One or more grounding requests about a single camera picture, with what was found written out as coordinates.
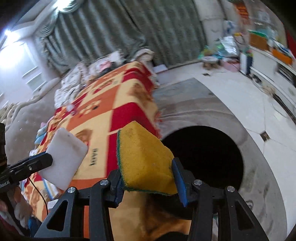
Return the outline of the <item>red orange checkered blanket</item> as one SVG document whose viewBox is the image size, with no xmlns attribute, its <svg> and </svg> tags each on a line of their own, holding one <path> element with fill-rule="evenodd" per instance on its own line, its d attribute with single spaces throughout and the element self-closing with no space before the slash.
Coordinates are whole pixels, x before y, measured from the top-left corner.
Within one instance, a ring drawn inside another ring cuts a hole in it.
<svg viewBox="0 0 296 241">
<path fill-rule="evenodd" d="M 151 76 L 142 63 L 134 61 L 95 80 L 74 100 L 75 114 L 66 108 L 56 110 L 38 153 L 47 149 L 57 129 L 65 128 L 88 145 L 71 185 L 88 188 L 105 178 L 117 166 L 119 129 L 137 121 L 153 135 L 159 135 Z M 188 234 L 191 224 L 159 211 L 147 202 L 143 192 L 125 192 L 119 207 L 109 213 L 115 240 L 155 240 L 168 232 Z"/>
</svg>

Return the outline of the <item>silver foil bag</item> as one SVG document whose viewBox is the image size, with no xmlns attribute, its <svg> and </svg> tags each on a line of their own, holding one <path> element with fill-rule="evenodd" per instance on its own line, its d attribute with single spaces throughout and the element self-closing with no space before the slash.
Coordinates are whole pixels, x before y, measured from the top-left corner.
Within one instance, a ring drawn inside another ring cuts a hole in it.
<svg viewBox="0 0 296 241">
<path fill-rule="evenodd" d="M 219 55 L 226 58 L 239 57 L 239 48 L 233 36 L 225 36 L 219 39 L 221 48 Z"/>
</svg>

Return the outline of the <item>white foam sponge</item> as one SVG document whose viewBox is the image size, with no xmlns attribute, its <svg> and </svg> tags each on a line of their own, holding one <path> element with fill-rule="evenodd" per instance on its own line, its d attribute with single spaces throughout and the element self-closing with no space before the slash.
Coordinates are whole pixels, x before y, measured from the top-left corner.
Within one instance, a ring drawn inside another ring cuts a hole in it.
<svg viewBox="0 0 296 241">
<path fill-rule="evenodd" d="M 65 128 L 59 128 L 46 150 L 46 153 L 53 158 L 53 162 L 51 166 L 39 171 L 39 175 L 65 191 L 87 152 L 86 144 Z"/>
</svg>

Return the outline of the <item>black round trash bin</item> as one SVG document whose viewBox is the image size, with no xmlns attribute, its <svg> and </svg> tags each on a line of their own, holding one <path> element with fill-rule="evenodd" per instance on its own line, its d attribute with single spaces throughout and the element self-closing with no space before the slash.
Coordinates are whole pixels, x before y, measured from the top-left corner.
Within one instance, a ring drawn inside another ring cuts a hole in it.
<svg viewBox="0 0 296 241">
<path fill-rule="evenodd" d="M 232 138 L 209 126 L 189 126 L 170 133 L 162 143 L 183 168 L 211 187 L 240 189 L 244 164 Z"/>
</svg>

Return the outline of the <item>white TV cabinet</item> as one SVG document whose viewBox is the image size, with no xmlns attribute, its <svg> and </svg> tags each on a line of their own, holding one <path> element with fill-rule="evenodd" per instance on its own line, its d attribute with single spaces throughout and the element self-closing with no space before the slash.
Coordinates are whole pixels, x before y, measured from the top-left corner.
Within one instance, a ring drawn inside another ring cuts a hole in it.
<svg viewBox="0 0 296 241">
<path fill-rule="evenodd" d="M 241 72 L 271 96 L 295 122 L 295 68 L 266 50 L 250 46 L 240 52 Z"/>
</svg>

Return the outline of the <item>grey patterned rug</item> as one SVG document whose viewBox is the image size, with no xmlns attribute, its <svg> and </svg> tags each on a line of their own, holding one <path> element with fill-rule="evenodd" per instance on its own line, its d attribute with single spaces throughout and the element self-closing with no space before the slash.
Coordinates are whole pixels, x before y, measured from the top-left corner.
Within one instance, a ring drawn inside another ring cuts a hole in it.
<svg viewBox="0 0 296 241">
<path fill-rule="evenodd" d="M 183 167 L 210 186 L 233 186 L 270 240 L 287 236 L 287 216 L 275 176 L 261 150 L 215 94 L 191 78 L 153 92 L 162 143 Z"/>
</svg>

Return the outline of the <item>yellow green sponge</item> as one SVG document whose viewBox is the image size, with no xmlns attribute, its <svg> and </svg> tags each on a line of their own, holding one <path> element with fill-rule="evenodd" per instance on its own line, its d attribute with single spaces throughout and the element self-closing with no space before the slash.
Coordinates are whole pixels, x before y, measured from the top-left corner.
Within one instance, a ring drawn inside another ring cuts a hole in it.
<svg viewBox="0 0 296 241">
<path fill-rule="evenodd" d="M 117 163 L 127 191 L 177 194 L 169 148 L 136 121 L 117 133 Z"/>
</svg>

